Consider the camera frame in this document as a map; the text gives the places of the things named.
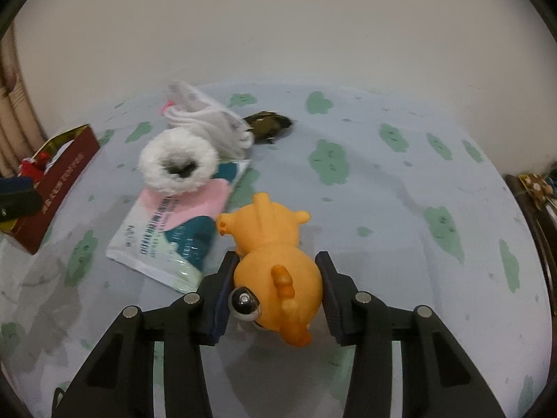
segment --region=red cardboard box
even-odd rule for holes
[[[91,127],[86,124],[51,138],[33,156],[43,151],[54,156],[67,142],[73,142],[55,161],[35,186],[43,198],[42,209],[32,217],[21,217],[0,223],[0,231],[11,235],[32,255],[37,253],[42,238],[73,183],[100,149]]]

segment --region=packaging bag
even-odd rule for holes
[[[253,144],[250,126],[240,116],[197,88],[185,83],[170,85],[169,103],[163,115],[170,127],[186,127],[209,141],[219,155],[244,159]]]
[[[195,192],[167,196],[146,187],[110,241],[107,257],[187,293],[203,278],[215,220],[249,160],[219,164]]]

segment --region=metal screw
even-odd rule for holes
[[[360,303],[369,303],[371,302],[371,294],[367,292],[358,292],[355,296],[356,301]]]
[[[190,292],[189,294],[186,294],[184,296],[184,301],[186,303],[189,303],[190,305],[193,305],[194,303],[199,302],[200,299],[201,299],[201,297],[199,296],[199,294],[197,292]]]
[[[433,314],[433,311],[431,311],[430,307],[427,307],[425,305],[422,305],[421,307],[418,307],[418,315],[420,315],[421,317],[430,318],[432,314]]]
[[[124,311],[122,311],[122,314],[124,315],[125,318],[132,318],[137,313],[138,313],[137,307],[126,307],[124,308]]]

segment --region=white fluffy sock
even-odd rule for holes
[[[185,178],[172,174],[169,166],[195,164]],[[204,138],[192,135],[188,129],[176,127],[155,136],[141,151],[138,163],[143,178],[151,188],[176,195],[194,192],[213,176],[218,167],[218,155]]]
[[[205,138],[221,157],[246,158],[246,150],[253,144],[246,121],[185,82],[174,82],[170,89],[174,105],[163,113],[170,127],[185,127]]]

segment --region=black object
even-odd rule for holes
[[[27,176],[15,176],[8,179],[0,179],[0,195],[4,193],[21,192],[33,188],[33,178]]]
[[[42,204],[42,196],[33,187],[18,192],[0,194],[0,222],[35,215],[41,210]]]
[[[250,125],[256,143],[263,141],[273,143],[281,131],[292,126],[292,119],[273,111],[260,111],[245,117],[244,121]]]
[[[0,416],[2,418],[33,418],[33,415],[21,403],[13,392],[4,374],[0,370]]]
[[[199,346],[213,346],[228,321],[228,297],[240,259],[229,252],[196,293],[167,308],[127,307],[58,402],[52,418],[152,418],[154,341],[164,341],[168,418],[212,418]],[[456,339],[429,307],[405,311],[358,292],[327,252],[315,259],[331,334],[356,345],[344,418],[391,414],[392,340],[402,342],[404,418],[504,418],[495,397]]]
[[[248,322],[255,321],[261,315],[259,299],[246,286],[236,287],[232,291],[228,299],[228,309],[233,317]]]

